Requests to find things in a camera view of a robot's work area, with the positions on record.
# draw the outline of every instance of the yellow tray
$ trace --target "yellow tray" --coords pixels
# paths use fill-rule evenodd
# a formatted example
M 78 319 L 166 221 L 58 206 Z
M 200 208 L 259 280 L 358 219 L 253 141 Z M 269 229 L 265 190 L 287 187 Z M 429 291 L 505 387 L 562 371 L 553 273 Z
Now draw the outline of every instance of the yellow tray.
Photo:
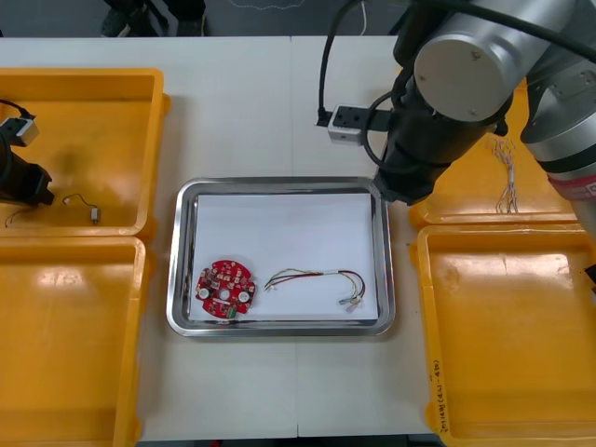
M 0 237 L 139 236 L 156 230 L 152 210 L 161 130 L 169 98 L 155 69 L 0 69 L 0 98 L 37 115 L 39 136 L 13 148 L 53 181 L 50 207 L 7 218 L 23 207 L 0 205 Z M 2 105 L 0 121 L 17 112 Z M 94 226 L 90 209 L 102 210 Z
M 576 225 L 430 226 L 418 268 L 431 402 L 453 446 L 596 445 L 596 262 Z
M 148 268 L 134 237 L 0 238 L 0 445 L 133 445 Z
M 505 165 L 491 152 L 485 136 L 440 176 L 435 191 L 410 210 L 415 228 L 433 224 L 576 223 L 569 203 L 550 185 L 547 174 L 520 141 L 528 121 L 527 90 L 515 91 L 508 112 L 508 137 L 514 142 L 518 213 L 499 214 L 495 206 L 507 186 Z

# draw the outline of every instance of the black wire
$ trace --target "black wire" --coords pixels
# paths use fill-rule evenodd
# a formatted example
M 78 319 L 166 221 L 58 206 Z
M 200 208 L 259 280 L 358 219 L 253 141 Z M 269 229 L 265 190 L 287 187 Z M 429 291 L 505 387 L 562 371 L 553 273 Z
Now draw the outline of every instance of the black wire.
M 323 49 L 323 58 L 320 63 L 320 76 L 318 78 L 318 125 L 327 126 L 331 114 L 325 110 L 325 77 L 327 76 L 327 65 L 329 64 L 329 54 L 332 51 L 333 39 L 337 35 L 339 25 L 345 17 L 345 14 L 349 12 L 352 7 L 355 7 L 363 0 L 347 0 L 339 11 L 335 14 L 332 21 L 332 27 L 327 35 L 327 41 L 325 42 L 325 48 Z
M 501 12 L 493 11 L 486 7 L 478 7 L 471 3 L 465 3 L 461 0 L 413 0 L 411 5 L 421 5 L 425 7 L 436 7 L 451 12 L 467 14 L 478 19 L 498 23 L 517 31 L 532 35 L 553 45 L 564 48 L 578 56 L 581 56 L 592 63 L 596 63 L 596 50 L 577 42 L 575 39 L 566 37 L 560 33 L 551 31 L 542 26 L 534 25 L 529 21 L 520 20 Z
M 379 169 L 386 170 L 387 172 L 391 172 L 394 174 L 403 174 L 403 169 L 398 169 L 391 165 L 388 165 L 385 161 L 376 156 L 376 154 L 373 152 L 373 149 L 371 148 L 371 144 L 369 143 L 369 127 L 371 126 L 371 122 L 373 121 L 374 112 L 376 111 L 377 107 L 381 105 L 381 103 L 391 98 L 391 94 L 392 92 L 388 91 L 381 97 L 374 100 L 374 102 L 368 108 L 364 120 L 362 121 L 362 132 L 360 138 L 362 139 L 362 145 L 364 146 L 364 150 L 366 151 L 367 156 L 369 156 L 372 162 L 376 166 L 378 166 Z
M 389 30 L 389 33 L 387 33 L 387 35 L 398 35 L 401 27 L 403 26 L 405 21 L 408 19 L 409 12 L 410 12 L 410 9 L 406 9 L 406 12 L 401 14 L 400 19 L 398 20 L 398 22 L 395 25 L 393 25 L 393 27 Z
M 7 164 L 5 165 L 4 172 L 2 173 L 2 176 L 0 177 L 0 181 L 3 181 L 4 176 L 8 175 L 8 173 L 12 169 L 12 151 L 10 150 L 10 144 L 8 143 L 7 136 L 1 130 L 0 130 L 0 142 L 4 146 L 5 154 L 7 156 Z
M 19 113 L 20 113 L 20 116 L 21 116 L 21 117 L 23 117 L 23 118 L 27 118 L 27 119 L 33 119 L 33 118 L 34 118 L 34 116 L 33 116 L 33 115 L 31 115 L 31 114 L 30 114 L 30 113 L 27 111 L 27 109 L 25 109 L 24 107 L 21 107 L 20 105 L 16 104 L 16 103 L 15 103 L 15 102 L 13 102 L 13 101 L 9 101 L 9 100 L 1 100 L 1 99 L 0 99 L 0 103 L 3 103 L 3 104 L 6 104 L 6 105 L 9 105 L 10 107 L 14 107 L 15 109 L 17 109 L 17 110 L 19 111 Z

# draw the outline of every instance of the stainless steel tray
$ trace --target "stainless steel tray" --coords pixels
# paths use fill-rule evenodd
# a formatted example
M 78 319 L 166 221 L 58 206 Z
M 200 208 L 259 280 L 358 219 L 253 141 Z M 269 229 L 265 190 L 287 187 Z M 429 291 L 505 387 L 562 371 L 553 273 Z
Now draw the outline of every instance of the stainless steel tray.
M 196 212 L 204 195 L 369 194 L 372 204 L 372 243 L 378 319 L 327 321 L 195 321 L 189 318 L 192 300 Z M 169 262 L 169 325 L 190 337 L 256 337 L 298 335 L 378 335 L 395 319 L 393 269 L 389 245 L 387 204 L 369 179 L 357 177 L 269 177 L 196 179 L 181 189 Z

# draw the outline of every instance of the table surface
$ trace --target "table surface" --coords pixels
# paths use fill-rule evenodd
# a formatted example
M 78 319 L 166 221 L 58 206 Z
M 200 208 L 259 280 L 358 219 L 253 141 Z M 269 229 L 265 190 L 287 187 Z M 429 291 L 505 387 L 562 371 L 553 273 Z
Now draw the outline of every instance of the table surface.
M 194 340 L 165 318 L 174 199 L 195 177 L 373 176 L 361 147 L 314 126 L 324 37 L 3 39 L 12 67 L 156 67 L 172 98 L 156 196 L 158 269 L 142 325 L 143 440 L 427 433 L 415 232 L 391 208 L 398 315 L 374 338 Z M 326 105 L 370 104 L 395 38 L 338 37 Z M 379 136 L 372 138 L 379 145 Z

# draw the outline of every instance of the thin wire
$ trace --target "thin wire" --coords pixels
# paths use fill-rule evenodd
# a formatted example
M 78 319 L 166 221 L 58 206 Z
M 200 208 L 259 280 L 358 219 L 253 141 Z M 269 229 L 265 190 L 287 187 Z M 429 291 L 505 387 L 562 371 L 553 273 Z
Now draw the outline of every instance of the thin wire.
M 362 3 L 360 3 L 362 5 L 362 21 L 363 21 L 363 25 L 362 25 L 362 33 L 360 33 L 360 35 L 364 35 L 364 33 L 366 33 L 366 29 L 369 26 L 368 23 L 368 19 L 366 17 L 366 7 L 364 6 L 364 0 L 362 0 Z
M 295 273 L 292 275 L 284 275 L 290 272 Z M 278 284 L 291 281 L 293 279 L 323 277 L 327 275 L 340 275 L 344 278 L 347 278 L 352 283 L 352 293 L 350 294 L 350 296 L 339 301 L 340 305 L 350 305 L 345 311 L 348 313 L 352 313 L 362 302 L 362 299 L 364 298 L 364 292 L 366 291 L 366 284 L 364 282 L 364 279 L 361 275 L 352 270 L 332 270 L 324 272 L 313 270 L 300 270 L 297 268 L 285 268 L 273 275 L 264 285 L 264 289 L 266 291 L 270 291 L 271 289 L 275 288 L 275 286 L 277 286 Z M 350 275 L 354 275 L 359 278 L 361 283 L 360 289 L 356 284 L 356 281 Z
M 255 5 L 239 5 L 234 0 L 227 0 L 227 1 L 234 7 L 256 9 L 257 11 L 266 11 L 267 9 L 277 9 L 277 10 L 283 11 L 286 9 L 290 9 L 292 7 L 301 7 L 305 3 L 306 0 L 300 0 L 300 3 L 297 3 L 295 5 L 287 5 L 286 7 L 280 7 L 278 5 L 268 5 L 266 7 L 256 7 Z
M 496 212 L 501 214 L 518 212 L 518 194 L 515 189 L 515 167 L 512 154 L 512 149 L 515 148 L 515 144 L 509 138 L 501 139 L 492 137 L 490 139 L 490 146 L 493 155 L 506 166 L 508 173 L 507 187 L 494 208 Z
M 88 207 L 90 207 L 90 208 L 99 208 L 97 205 L 93 205 L 92 203 L 88 203 L 88 202 L 87 202 L 87 201 L 86 201 L 86 200 L 83 198 L 83 196 L 81 196 L 81 194 L 80 194 L 80 193 L 74 193 L 74 194 L 70 194 L 69 196 L 66 196 L 65 198 L 63 198 L 63 199 L 62 199 L 62 203 L 63 203 L 64 205 L 68 205 L 68 201 L 70 200 L 70 198 L 72 198 L 72 197 L 75 197 L 75 196 L 78 196 L 78 197 L 81 199 L 81 201 L 82 201 L 82 202 L 83 202 L 85 205 L 87 205 Z
M 14 220 L 15 217 L 17 217 L 19 214 L 26 214 L 27 212 L 31 212 L 33 210 L 37 210 L 37 208 L 31 207 L 31 208 L 21 208 L 20 210 L 16 210 L 12 214 L 10 214 L 7 217 L 7 219 L 4 221 L 4 227 L 10 228 L 10 226 L 12 225 L 12 221 Z

